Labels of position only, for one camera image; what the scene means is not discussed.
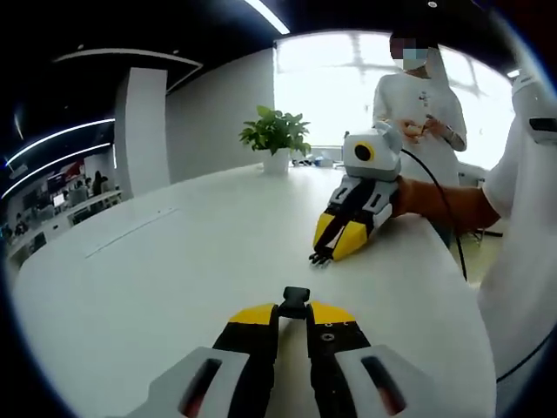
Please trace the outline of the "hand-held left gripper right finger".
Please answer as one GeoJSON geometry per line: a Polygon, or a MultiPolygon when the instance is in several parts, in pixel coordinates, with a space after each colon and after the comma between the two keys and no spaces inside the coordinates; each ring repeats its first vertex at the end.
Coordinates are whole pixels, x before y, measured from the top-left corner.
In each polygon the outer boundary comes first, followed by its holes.
{"type": "Polygon", "coordinates": [[[373,345],[346,310],[307,306],[310,379],[322,417],[441,417],[433,381],[386,345],[373,345]]]}

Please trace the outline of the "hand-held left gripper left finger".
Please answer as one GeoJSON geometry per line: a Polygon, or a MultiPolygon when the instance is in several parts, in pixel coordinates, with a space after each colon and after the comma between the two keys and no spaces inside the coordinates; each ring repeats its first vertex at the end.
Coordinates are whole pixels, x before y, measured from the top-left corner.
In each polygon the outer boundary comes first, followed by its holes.
{"type": "Polygon", "coordinates": [[[274,386],[279,306],[233,315],[212,347],[197,347],[149,386],[130,417],[263,417],[274,386]]]}

